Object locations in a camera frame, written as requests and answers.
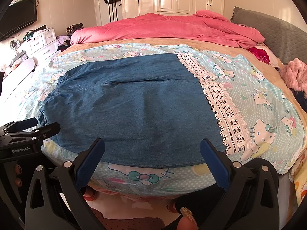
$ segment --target beige wall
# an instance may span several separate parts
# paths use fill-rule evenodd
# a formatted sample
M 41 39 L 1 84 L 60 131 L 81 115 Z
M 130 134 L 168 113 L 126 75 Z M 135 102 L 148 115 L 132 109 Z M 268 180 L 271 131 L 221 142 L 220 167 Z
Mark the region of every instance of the beige wall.
M 54 28 L 56 35 L 66 35 L 66 28 L 77 23 L 83 23 L 84 27 L 96 26 L 94 0 L 39 0 L 37 21 L 23 29 L 18 37 L 16 36 L 19 33 L 0 42 L 0 66 L 10 63 L 13 58 L 8 51 L 10 41 L 22 39 L 26 31 L 46 24 L 47 27 Z
M 307 25 L 292 0 L 225 0 L 224 16 L 228 19 L 234 6 L 278 17 L 307 32 Z

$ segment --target cabinet handle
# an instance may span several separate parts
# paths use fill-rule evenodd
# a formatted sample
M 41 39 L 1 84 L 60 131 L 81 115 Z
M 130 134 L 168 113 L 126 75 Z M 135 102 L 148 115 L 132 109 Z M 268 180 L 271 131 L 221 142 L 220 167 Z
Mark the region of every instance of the cabinet handle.
M 50 51 L 50 49 L 48 49 L 48 51 L 47 51 L 47 52 L 43 53 L 43 55 L 44 55 L 44 54 L 46 54 L 46 53 L 48 53 L 49 51 Z

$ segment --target blue denim garment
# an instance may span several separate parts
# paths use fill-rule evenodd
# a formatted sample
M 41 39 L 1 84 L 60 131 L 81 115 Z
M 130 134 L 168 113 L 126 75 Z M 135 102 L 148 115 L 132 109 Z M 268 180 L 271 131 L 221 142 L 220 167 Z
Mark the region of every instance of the blue denim garment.
M 52 137 L 79 153 L 96 137 L 102 161 L 150 168 L 204 163 L 202 139 L 225 151 L 215 113 L 199 80 L 176 54 L 90 62 L 59 79 L 41 108 L 40 125 L 58 122 Z

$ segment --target white crochet lace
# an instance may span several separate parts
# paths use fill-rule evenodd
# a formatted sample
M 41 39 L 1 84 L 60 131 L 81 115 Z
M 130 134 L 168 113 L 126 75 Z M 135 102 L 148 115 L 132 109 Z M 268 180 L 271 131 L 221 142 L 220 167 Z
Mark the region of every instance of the white crochet lace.
M 247 124 L 240 114 L 239 109 L 228 95 L 223 83 L 214 81 L 216 76 L 202 67 L 191 53 L 177 54 L 180 62 L 194 74 L 204 89 L 206 100 L 212 106 L 221 135 L 224 137 L 223 144 L 227 147 L 226 155 L 248 150 L 251 147 L 251 138 Z

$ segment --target television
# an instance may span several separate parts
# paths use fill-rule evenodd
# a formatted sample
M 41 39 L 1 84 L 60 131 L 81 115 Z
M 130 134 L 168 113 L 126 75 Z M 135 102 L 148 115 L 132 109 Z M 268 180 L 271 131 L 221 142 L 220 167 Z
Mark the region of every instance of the television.
M 0 20 L 0 41 L 37 21 L 36 0 L 22 0 L 10 5 Z

